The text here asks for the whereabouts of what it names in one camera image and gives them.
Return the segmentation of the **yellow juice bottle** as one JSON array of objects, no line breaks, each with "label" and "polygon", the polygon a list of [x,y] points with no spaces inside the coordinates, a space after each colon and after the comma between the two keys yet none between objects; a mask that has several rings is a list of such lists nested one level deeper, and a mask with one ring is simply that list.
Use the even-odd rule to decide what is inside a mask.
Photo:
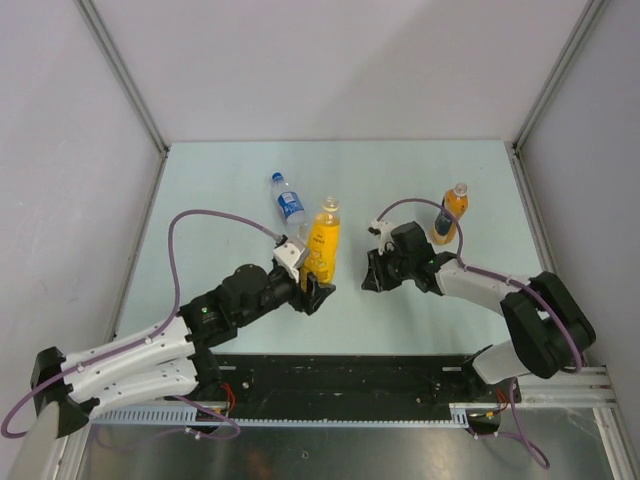
[{"label": "yellow juice bottle", "polygon": [[306,289],[309,274],[313,274],[319,283],[328,284],[333,280],[341,232],[339,208],[337,198],[327,197],[313,219],[307,239],[309,254],[300,269],[303,289]]}]

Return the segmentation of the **orange tea bottle blue label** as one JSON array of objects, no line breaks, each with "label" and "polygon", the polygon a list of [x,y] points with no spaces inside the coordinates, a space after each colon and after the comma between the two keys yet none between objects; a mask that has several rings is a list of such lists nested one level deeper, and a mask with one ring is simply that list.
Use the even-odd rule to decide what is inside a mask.
[{"label": "orange tea bottle blue label", "polygon": [[436,244],[450,243],[457,232],[455,225],[469,208],[468,185],[457,183],[446,191],[441,202],[442,210],[438,213],[431,227],[432,239]]}]

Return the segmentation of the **clear water bottle blue label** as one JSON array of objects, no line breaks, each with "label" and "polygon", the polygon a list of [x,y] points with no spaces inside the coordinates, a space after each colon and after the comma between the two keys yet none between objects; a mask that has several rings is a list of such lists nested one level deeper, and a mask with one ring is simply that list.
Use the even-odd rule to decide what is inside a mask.
[{"label": "clear water bottle blue label", "polygon": [[297,191],[285,180],[281,172],[272,174],[271,189],[288,236],[306,242],[310,217]]}]

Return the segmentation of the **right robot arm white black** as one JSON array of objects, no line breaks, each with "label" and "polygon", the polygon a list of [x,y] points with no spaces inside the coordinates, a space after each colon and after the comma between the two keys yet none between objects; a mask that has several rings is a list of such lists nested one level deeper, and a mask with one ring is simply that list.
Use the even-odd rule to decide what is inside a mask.
[{"label": "right robot arm white black", "polygon": [[374,220],[369,232],[378,246],[367,252],[363,290],[391,291],[411,281],[424,293],[467,300],[504,318],[510,339],[475,354],[472,369],[461,376],[462,391],[473,401],[486,400],[498,383],[520,375],[549,379],[574,371],[595,343],[593,326],[552,272],[518,277],[464,265],[452,252],[435,252],[415,222]]}]

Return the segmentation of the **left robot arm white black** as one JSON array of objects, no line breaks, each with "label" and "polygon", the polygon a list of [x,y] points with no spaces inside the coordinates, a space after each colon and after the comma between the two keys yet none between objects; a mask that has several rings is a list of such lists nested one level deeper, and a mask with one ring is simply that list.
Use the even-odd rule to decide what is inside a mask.
[{"label": "left robot arm white black", "polygon": [[242,265],[214,290],[180,307],[167,325],[75,354],[56,347],[41,351],[31,377],[35,410],[57,404],[57,435],[65,437],[130,405],[191,394],[210,399],[221,387],[212,347],[285,304],[311,315],[335,289],[315,276],[298,283],[280,265],[271,271]]}]

